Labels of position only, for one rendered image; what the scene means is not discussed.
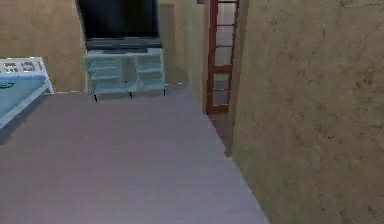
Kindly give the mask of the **pale blue white-framed bed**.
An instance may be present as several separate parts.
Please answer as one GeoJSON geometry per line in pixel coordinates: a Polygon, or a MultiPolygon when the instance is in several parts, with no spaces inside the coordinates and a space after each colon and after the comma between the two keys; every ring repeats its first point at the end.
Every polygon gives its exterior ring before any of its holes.
{"type": "Polygon", "coordinates": [[[54,94],[42,57],[0,58],[0,129],[46,91],[54,94]]]}

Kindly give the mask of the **black television set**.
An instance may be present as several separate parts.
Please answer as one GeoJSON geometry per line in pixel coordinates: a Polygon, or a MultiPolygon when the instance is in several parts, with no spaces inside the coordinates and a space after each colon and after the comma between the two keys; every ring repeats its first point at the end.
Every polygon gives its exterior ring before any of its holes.
{"type": "Polygon", "coordinates": [[[158,0],[75,0],[87,51],[161,48],[158,0]]]}

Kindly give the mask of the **pale blue television stand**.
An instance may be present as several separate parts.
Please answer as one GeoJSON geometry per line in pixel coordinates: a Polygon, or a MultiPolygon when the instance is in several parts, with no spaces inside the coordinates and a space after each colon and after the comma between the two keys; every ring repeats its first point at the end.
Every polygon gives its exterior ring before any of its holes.
{"type": "Polygon", "coordinates": [[[90,50],[84,55],[85,91],[102,95],[159,91],[166,95],[163,50],[90,50]]]}

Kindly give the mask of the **red brown glazed door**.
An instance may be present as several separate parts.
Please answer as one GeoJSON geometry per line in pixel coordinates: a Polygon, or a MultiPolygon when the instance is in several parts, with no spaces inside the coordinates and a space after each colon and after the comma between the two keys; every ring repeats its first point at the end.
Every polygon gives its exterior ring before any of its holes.
{"type": "Polygon", "coordinates": [[[209,1],[208,114],[227,113],[240,0],[209,1]]]}

